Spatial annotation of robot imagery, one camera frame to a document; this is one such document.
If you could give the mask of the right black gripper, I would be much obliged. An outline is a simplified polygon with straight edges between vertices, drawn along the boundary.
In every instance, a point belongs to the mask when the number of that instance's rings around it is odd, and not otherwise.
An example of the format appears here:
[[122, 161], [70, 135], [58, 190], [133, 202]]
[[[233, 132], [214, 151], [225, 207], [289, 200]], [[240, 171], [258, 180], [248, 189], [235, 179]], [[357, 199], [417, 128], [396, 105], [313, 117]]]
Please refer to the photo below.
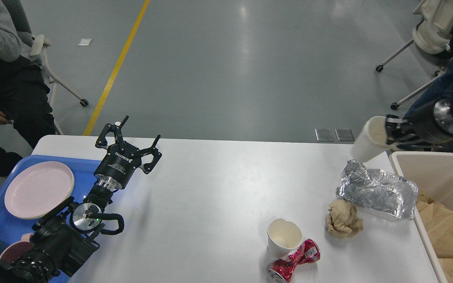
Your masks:
[[[411, 131], [417, 136], [401, 140]], [[385, 117], [385, 132], [392, 152], [435, 152], [442, 145], [453, 140], [453, 104], [449, 98], [426, 103], [406, 113], [406, 119], [397, 115]]]

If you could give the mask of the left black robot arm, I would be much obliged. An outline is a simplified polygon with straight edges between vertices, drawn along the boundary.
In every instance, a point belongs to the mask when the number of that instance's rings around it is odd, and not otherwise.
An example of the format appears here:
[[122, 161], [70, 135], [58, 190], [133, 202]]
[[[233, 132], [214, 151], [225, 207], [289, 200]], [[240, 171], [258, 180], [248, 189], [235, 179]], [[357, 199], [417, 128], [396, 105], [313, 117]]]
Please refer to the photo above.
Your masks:
[[0, 283], [47, 283], [61, 272], [73, 276], [99, 249], [98, 235], [123, 232], [122, 215], [106, 213], [106, 207], [137, 168], [149, 174], [162, 157], [157, 147], [160, 135], [145, 149], [124, 140], [121, 129], [127, 120], [128, 116], [120, 124], [108, 123], [99, 134], [95, 146], [107, 153], [83, 201], [70, 196], [43, 215], [32, 227], [30, 250], [12, 262], [0, 259]]

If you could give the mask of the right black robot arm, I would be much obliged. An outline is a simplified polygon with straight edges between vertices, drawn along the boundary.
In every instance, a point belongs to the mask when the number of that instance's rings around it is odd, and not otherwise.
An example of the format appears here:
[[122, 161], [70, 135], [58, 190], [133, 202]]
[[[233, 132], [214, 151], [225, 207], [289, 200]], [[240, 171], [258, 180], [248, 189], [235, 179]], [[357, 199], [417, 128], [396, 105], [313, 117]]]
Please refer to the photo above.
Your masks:
[[453, 89], [450, 94], [449, 98], [433, 99], [403, 118], [387, 115], [386, 144], [436, 148], [453, 140]]

